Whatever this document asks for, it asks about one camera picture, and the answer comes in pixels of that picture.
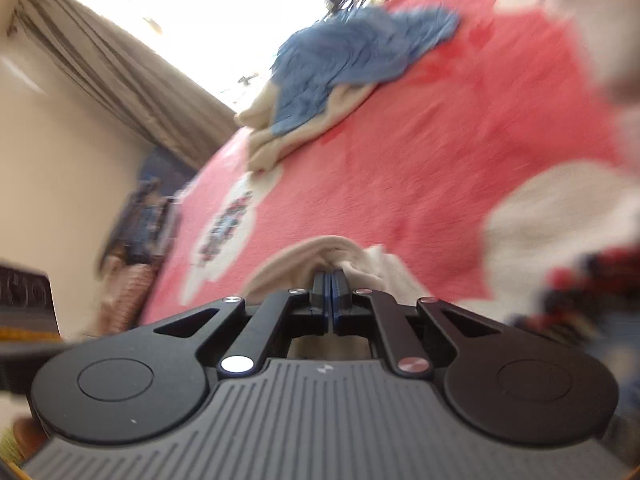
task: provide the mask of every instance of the bed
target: bed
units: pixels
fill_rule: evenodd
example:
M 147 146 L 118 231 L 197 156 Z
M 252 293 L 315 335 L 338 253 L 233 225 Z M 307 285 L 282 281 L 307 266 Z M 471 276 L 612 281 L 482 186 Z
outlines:
M 320 235 L 383 246 L 430 294 L 504 319 L 535 309 L 549 269 L 636 236 L 638 190 L 562 1 L 388 6 L 440 3 L 455 37 L 322 137 L 262 173 L 246 129 L 216 153 L 180 198 L 142 323 L 237 294 Z

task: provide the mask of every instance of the triangular cutout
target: triangular cutout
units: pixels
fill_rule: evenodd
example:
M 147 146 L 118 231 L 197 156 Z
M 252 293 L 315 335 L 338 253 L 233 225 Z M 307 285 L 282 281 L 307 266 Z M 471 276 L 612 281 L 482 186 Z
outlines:
M 160 326 L 156 328 L 154 332 L 162 335 L 170 335 L 172 337 L 191 337 L 205 326 L 209 320 L 216 315 L 216 312 L 217 310 L 215 308 L 201 310 L 192 316 Z
M 495 328 L 491 328 L 479 321 L 457 313 L 454 310 L 444 309 L 442 313 L 465 337 L 482 337 L 485 335 L 499 334 Z

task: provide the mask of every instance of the black device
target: black device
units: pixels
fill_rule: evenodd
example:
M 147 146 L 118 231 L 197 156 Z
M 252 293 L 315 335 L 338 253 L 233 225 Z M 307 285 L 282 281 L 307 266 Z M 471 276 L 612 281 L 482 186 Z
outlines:
M 286 358 L 292 339 L 328 331 L 366 338 L 371 359 Z M 24 470 L 33 480 L 620 479 L 625 467 L 597 441 L 617 401 L 610 372 L 577 349 L 318 272 L 311 290 L 259 306 L 223 298 L 51 358 L 30 389 L 50 440 Z
M 58 333 L 46 275 L 0 263 L 0 326 L 6 330 Z

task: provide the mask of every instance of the silver screw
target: silver screw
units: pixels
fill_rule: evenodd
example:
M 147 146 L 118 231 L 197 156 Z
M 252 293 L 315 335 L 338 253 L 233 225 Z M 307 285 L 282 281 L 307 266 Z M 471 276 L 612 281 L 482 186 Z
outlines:
M 231 355 L 222 359 L 220 366 L 229 373 L 241 374 L 251 370 L 254 367 L 254 361 L 245 355 Z
M 421 374 L 429 369 L 429 362 L 423 357 L 403 357 L 398 361 L 398 368 L 408 374 Z

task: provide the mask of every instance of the circular pad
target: circular pad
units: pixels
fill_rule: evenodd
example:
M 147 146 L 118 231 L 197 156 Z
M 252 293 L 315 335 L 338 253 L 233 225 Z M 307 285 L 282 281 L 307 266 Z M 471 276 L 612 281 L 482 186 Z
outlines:
M 188 339 L 125 332 L 80 345 L 47 362 L 31 386 L 46 427 L 69 439 L 120 445 L 169 431 L 208 391 Z
M 153 380 L 151 368 L 140 361 L 105 359 L 80 372 L 78 386 L 92 399 L 115 402 L 144 393 Z
M 516 328 L 457 338 L 444 392 L 467 423 L 522 446 L 562 446 L 606 428 L 618 386 L 594 358 Z
M 498 373 L 502 389 L 518 399 L 549 402 L 571 389 L 571 375 L 561 367 L 544 361 L 525 359 L 504 366 Z

